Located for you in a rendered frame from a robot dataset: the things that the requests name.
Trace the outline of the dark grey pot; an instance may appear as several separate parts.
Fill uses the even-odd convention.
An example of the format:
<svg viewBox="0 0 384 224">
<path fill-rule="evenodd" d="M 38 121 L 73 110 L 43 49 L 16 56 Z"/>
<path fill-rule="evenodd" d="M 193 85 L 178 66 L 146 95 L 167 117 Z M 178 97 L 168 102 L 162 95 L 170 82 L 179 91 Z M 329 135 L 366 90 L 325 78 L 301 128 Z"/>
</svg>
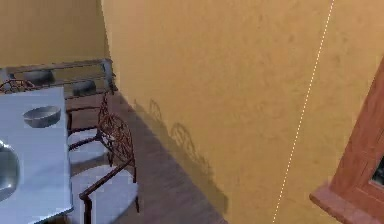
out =
<svg viewBox="0 0 384 224">
<path fill-rule="evenodd" d="M 55 77 L 51 70 L 29 71 L 25 72 L 23 77 L 37 86 L 50 85 L 55 82 Z"/>
<path fill-rule="evenodd" d="M 94 94 L 96 92 L 96 84 L 92 80 L 76 82 L 72 85 L 74 96 L 84 96 Z"/>
</svg>

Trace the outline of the pale blue table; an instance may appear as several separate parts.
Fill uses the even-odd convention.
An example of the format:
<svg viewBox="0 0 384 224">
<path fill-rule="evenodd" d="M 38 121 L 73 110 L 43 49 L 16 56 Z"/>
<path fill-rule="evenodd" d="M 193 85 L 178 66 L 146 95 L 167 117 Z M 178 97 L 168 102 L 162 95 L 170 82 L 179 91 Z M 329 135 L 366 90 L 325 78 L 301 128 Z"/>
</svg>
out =
<svg viewBox="0 0 384 224">
<path fill-rule="evenodd" d="M 32 128 L 23 114 L 42 106 L 65 108 L 61 87 L 0 96 L 0 140 L 20 162 L 16 191 L 0 202 L 0 224 L 36 224 L 72 209 L 66 116 L 47 128 Z"/>
</svg>

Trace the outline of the large silver metal bowl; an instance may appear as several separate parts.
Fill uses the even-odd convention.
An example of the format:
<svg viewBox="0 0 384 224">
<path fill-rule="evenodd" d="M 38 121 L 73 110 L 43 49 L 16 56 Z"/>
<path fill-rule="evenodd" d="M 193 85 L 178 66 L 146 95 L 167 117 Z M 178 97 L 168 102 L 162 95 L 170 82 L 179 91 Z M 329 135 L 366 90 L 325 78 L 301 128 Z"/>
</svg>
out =
<svg viewBox="0 0 384 224">
<path fill-rule="evenodd" d="M 0 141 L 0 202 L 9 198 L 17 189 L 20 164 L 14 149 Z"/>
</svg>

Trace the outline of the grey metal bowl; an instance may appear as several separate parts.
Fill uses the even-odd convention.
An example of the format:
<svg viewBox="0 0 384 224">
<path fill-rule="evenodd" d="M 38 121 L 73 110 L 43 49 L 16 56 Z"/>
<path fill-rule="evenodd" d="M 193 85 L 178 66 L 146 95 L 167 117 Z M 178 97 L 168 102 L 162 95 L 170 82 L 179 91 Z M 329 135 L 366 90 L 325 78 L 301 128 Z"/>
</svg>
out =
<svg viewBox="0 0 384 224">
<path fill-rule="evenodd" d="M 23 114 L 26 124 L 32 128 L 46 128 L 56 124 L 61 118 L 61 109 L 57 106 L 42 106 Z"/>
</svg>

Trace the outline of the brown wooden window frame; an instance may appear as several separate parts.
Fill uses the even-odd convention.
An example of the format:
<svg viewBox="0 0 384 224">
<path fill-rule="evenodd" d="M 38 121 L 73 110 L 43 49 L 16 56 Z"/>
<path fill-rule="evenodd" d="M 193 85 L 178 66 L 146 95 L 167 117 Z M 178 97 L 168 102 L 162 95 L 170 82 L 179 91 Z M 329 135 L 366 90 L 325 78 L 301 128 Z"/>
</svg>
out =
<svg viewBox="0 0 384 224">
<path fill-rule="evenodd" d="M 309 199 L 342 224 L 384 224 L 384 58 L 331 181 Z"/>
</svg>

